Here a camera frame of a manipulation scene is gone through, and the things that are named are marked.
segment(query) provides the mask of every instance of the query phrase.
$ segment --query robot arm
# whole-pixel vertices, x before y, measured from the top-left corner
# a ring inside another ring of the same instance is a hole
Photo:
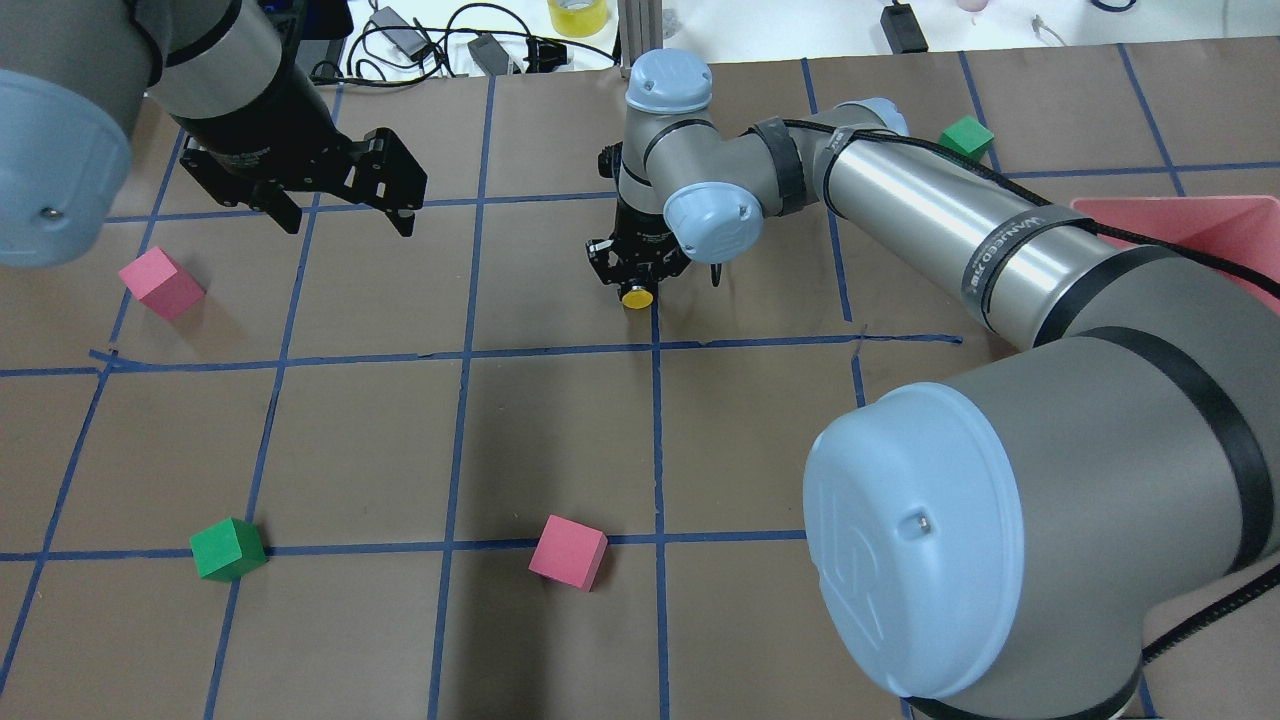
[[[147,87],[189,136],[182,165],[219,204],[243,202],[293,233],[302,214],[287,191],[323,191],[412,232],[426,173],[388,128],[361,141],[338,132],[256,3],[100,5],[0,0],[0,263],[52,265],[88,250],[128,174]]]
[[[887,101],[726,141],[709,100],[692,55],[636,63],[600,279],[646,305],[822,201],[1025,350],[835,420],[805,469],[810,555],[854,659],[931,717],[1115,716],[1147,611],[1280,544],[1280,316],[913,146]]]

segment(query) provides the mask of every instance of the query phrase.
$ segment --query yellow button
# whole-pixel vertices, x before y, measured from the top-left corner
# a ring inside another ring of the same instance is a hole
[[[643,287],[636,287],[622,296],[622,304],[632,310],[644,310],[653,305],[653,293]]]

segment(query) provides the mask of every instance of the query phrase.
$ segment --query yellow tape roll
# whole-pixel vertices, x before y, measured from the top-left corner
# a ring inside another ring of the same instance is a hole
[[[552,27],[564,37],[586,37],[600,32],[609,19],[604,0],[547,0]]]

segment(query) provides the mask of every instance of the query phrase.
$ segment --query foam block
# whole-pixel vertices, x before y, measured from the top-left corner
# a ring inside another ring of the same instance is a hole
[[[538,538],[538,548],[534,550],[529,569],[544,578],[590,592],[608,544],[609,538],[600,530],[552,515],[547,518],[543,536]]]
[[[183,314],[205,296],[196,278],[159,247],[147,250],[118,274],[134,297],[165,320]]]
[[[196,571],[206,580],[229,583],[266,562],[257,528],[228,518],[191,536]]]
[[[942,131],[938,145],[955,150],[974,163],[982,159],[996,136],[977,119],[965,115]]]

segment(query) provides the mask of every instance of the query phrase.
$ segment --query pink tray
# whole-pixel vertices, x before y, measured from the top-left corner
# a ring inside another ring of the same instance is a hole
[[[1071,208],[1102,224],[1217,255],[1280,279],[1280,200],[1275,197],[1082,197]],[[1280,300],[1228,277],[1280,314]]]

